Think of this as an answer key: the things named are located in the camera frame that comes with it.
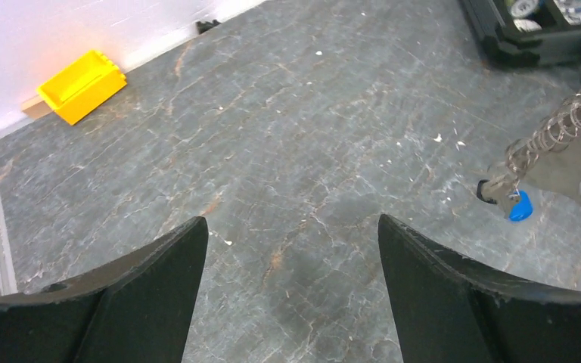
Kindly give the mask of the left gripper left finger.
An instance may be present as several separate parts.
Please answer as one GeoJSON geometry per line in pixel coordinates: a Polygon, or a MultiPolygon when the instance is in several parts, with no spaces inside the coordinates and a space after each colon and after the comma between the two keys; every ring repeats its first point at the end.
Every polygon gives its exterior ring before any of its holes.
{"type": "Polygon", "coordinates": [[[196,216],[35,293],[0,296],[0,362],[179,362],[209,231],[196,216]]]}

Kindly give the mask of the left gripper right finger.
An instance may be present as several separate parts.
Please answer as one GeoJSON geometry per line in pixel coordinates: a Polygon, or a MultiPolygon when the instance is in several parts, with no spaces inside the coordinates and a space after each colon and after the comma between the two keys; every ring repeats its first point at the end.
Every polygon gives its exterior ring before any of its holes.
{"type": "Polygon", "coordinates": [[[406,362],[581,362],[581,291],[478,262],[383,214],[381,264],[406,362]]]}

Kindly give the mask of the blue key tag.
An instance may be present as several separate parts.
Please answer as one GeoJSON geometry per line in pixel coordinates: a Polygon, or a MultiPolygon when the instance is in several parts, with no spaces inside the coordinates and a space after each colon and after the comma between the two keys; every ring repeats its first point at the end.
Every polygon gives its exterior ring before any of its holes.
{"type": "Polygon", "coordinates": [[[511,222],[522,222],[533,214],[533,205],[526,191],[516,191],[508,195],[513,206],[508,214],[511,222]]]}

